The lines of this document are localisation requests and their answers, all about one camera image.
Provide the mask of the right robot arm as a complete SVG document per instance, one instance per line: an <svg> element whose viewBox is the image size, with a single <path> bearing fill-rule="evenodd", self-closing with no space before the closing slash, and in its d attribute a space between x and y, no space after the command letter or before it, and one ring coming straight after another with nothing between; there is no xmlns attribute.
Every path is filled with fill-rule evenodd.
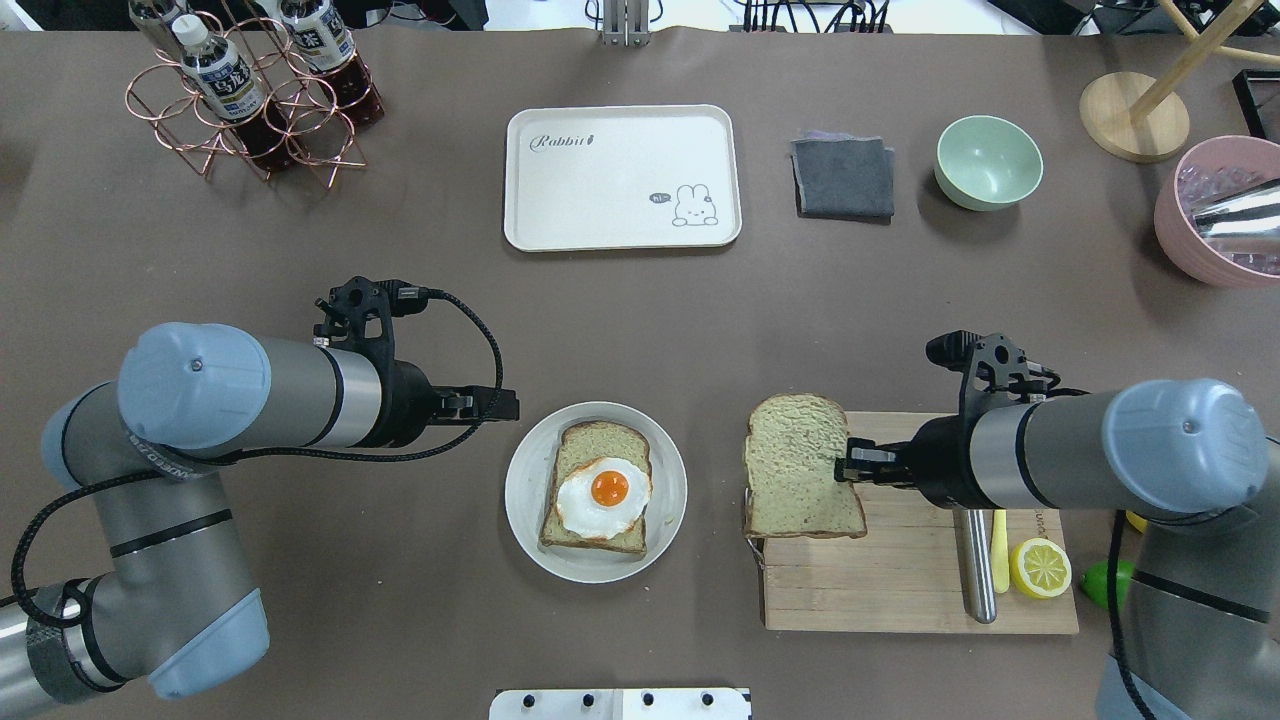
<svg viewBox="0 0 1280 720"><path fill-rule="evenodd" d="M1147 380L942 416L906 442L850 439L833 477L943 509L1144 518L1097 717L1279 715L1277 441L1234 387Z"/></svg>

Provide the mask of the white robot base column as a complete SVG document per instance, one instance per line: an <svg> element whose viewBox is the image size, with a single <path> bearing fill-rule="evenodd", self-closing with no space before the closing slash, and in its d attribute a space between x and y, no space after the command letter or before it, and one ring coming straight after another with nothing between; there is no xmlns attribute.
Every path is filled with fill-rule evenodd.
<svg viewBox="0 0 1280 720"><path fill-rule="evenodd" d="M489 719L753 719L748 688L652 687L512 689L495 694Z"/></svg>

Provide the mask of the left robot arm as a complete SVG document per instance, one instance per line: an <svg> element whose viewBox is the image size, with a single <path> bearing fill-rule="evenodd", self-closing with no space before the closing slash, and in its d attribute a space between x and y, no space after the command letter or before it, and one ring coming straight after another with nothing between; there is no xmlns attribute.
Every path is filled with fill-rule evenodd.
<svg viewBox="0 0 1280 720"><path fill-rule="evenodd" d="M163 698L220 685L270 646L259 583L219 473L255 451L383 461L429 425L515 420L493 387L433 386L396 360L389 331L312 345L223 324L145 332L119 377L47 423L44 460L65 486L56 505L92 498L113 569L32 589L12 565L3 609L3 716L28 719L145 678Z"/></svg>

